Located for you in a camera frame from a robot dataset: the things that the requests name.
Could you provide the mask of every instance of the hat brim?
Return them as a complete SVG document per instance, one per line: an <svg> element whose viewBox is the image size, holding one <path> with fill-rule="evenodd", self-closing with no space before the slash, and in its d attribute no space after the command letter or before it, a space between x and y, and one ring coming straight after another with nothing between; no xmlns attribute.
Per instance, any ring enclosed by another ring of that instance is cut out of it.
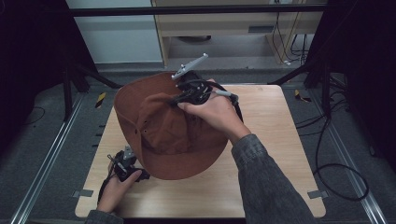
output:
<svg viewBox="0 0 396 224"><path fill-rule="evenodd" d="M163 155L155 153L142 145L141 132L136 126L138 110L150 95L164 92L169 95L180 94L174 73L160 73L144 77L123 86L116 94L114 108L122 132L142 166L154 177L174 180L200 174L210 167L227 145L226 136L202 120L201 130L184 153Z"/></svg>

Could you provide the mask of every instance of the table surface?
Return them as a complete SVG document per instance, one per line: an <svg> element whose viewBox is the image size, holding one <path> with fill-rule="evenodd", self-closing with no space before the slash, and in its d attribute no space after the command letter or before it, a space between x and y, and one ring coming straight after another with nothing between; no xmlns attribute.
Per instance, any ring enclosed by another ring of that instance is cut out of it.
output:
<svg viewBox="0 0 396 224"><path fill-rule="evenodd" d="M321 198L307 192L318 190L282 90L270 85L230 85L239 95L244 122L258 135L292 185L302 195L315 217L326 213ZM96 208L98 192L107 176L109 159L127 144L112 109L84 189L91 197L80 197L78 217ZM183 180L151 177L133 185L120 203L120 217L244 217L237 168L229 142L218 160L204 172Z"/></svg>

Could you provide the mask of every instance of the metal clip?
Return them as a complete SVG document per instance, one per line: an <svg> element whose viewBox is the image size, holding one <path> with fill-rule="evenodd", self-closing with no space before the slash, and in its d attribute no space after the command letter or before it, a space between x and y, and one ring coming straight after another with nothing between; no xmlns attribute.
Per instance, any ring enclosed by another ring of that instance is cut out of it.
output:
<svg viewBox="0 0 396 224"><path fill-rule="evenodd" d="M327 198L329 197L329 193L326 190L320 191L320 190L315 190L315 191L310 191L308 192L308 196L310 199L315 199L315 198Z"/></svg>
<svg viewBox="0 0 396 224"><path fill-rule="evenodd" d="M201 58L195 59L194 61L189 62L187 64L182 64L181 68L178 69L178 71L174 75L172 75L172 79L175 80L178 77L181 77L184 74L188 73L190 70L192 70L193 67L195 67L197 64L201 63L207 57L209 57L209 56L204 53L204 56L202 56Z"/></svg>
<svg viewBox="0 0 396 224"><path fill-rule="evenodd" d="M91 189L82 189L80 191L75 190L72 194L73 198L79 198L80 196L83 197L91 197L93 195L93 190Z"/></svg>

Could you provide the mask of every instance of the wrist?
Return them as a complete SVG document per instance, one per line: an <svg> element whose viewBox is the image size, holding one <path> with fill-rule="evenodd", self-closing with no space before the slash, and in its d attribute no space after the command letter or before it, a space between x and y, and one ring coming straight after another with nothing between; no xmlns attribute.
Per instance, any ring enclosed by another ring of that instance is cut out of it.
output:
<svg viewBox="0 0 396 224"><path fill-rule="evenodd" d="M104 213L109 213L109 214L111 214L113 212L113 209L110 209L108 206L102 205L100 203L96 207L96 210L104 212Z"/></svg>
<svg viewBox="0 0 396 224"><path fill-rule="evenodd" d="M226 128L224 133L228 139L230 139L231 143L235 145L241 138L251 134L251 131L244 123L242 123L242 121L240 121L234 124L232 127L230 126Z"/></svg>

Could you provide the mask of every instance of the hand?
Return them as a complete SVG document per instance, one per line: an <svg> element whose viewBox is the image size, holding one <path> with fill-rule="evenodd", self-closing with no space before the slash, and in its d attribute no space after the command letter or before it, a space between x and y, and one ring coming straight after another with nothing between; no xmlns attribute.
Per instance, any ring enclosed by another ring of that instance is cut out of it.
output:
<svg viewBox="0 0 396 224"><path fill-rule="evenodd" d="M135 171L126 180L124 180L124 182L120 182L119 178L114 175L113 172L113 176L109 179L96 210L107 213L113 212L124 197L125 193L141 174L141 170Z"/></svg>
<svg viewBox="0 0 396 224"><path fill-rule="evenodd" d="M179 103L177 105L187 113L204 119L215 129L224 132L233 144L250 133L248 127L236 114L228 97L212 92L203 105L192 105L190 103Z"/></svg>

